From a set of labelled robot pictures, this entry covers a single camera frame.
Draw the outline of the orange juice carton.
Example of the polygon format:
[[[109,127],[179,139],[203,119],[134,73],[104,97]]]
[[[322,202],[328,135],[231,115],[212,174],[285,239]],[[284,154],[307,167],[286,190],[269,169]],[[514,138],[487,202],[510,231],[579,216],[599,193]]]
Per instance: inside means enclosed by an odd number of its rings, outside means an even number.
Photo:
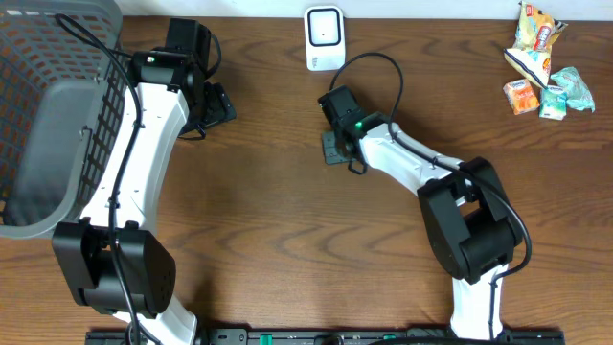
[[[504,85],[503,91],[514,115],[531,112],[540,107],[539,100],[527,79],[510,81]]]

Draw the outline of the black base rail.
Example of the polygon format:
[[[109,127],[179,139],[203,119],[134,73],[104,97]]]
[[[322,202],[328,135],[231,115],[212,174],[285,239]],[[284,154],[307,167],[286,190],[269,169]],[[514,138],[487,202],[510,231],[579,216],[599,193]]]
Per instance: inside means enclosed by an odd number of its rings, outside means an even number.
[[[395,339],[429,340],[408,344],[469,344],[460,341],[450,329],[411,328],[405,331],[248,331],[245,329],[209,329],[197,335],[194,344],[202,345],[322,345],[322,344],[407,344]],[[128,344],[124,332],[88,332],[86,345]],[[560,331],[511,331],[504,330],[488,344],[566,344]]]

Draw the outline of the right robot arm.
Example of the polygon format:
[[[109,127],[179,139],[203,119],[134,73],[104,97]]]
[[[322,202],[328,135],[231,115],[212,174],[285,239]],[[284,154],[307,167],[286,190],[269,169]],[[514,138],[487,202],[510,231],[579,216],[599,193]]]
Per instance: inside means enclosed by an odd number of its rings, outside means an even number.
[[[527,231],[496,170],[481,157],[464,162],[431,150],[387,116],[367,114],[344,85],[318,103],[350,163],[387,173],[417,196],[432,252],[452,278],[452,332],[498,339],[500,287]]]

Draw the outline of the light green snack packet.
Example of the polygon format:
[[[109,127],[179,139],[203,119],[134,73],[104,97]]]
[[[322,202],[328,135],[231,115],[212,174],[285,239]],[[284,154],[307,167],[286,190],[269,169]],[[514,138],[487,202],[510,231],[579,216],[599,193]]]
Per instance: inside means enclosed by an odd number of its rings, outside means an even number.
[[[552,74],[551,79],[566,92],[566,103],[569,107],[578,111],[589,109],[594,112],[596,110],[593,96],[580,77],[577,68],[562,68]]]

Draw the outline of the yellow chips bag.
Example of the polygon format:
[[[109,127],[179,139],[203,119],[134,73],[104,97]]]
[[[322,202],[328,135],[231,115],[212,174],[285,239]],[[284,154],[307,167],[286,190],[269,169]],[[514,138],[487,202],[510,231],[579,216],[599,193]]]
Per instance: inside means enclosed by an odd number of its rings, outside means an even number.
[[[519,5],[515,41],[503,50],[504,58],[524,78],[543,89],[551,75],[552,46],[568,24],[526,1]]]

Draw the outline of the green tissue pack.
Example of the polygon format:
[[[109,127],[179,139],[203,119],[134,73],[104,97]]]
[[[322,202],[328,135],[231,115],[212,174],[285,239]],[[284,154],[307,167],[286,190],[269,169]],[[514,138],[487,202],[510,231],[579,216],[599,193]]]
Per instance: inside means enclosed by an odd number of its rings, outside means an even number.
[[[567,94],[560,86],[543,88],[540,94],[539,117],[562,121],[566,116]]]

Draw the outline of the grey plastic mesh basket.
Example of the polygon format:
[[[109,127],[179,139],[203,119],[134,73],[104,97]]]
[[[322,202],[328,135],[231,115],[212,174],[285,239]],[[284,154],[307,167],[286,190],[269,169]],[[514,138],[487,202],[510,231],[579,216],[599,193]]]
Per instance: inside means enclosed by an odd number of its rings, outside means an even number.
[[[124,111],[108,57],[59,27],[63,13],[111,49],[123,16],[113,0],[1,4],[1,235],[49,238],[98,188]]]

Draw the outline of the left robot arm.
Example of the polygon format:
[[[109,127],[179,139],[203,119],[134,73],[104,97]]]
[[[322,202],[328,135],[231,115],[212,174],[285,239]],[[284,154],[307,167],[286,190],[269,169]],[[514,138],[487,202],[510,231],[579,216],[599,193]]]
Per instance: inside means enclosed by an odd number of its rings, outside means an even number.
[[[237,112],[208,64],[219,45],[196,20],[173,18],[164,46],[113,57],[126,84],[121,125],[102,180],[52,247],[75,302],[126,323],[126,344],[199,344],[197,317],[174,295],[176,263],[155,237],[174,143],[199,141]]]

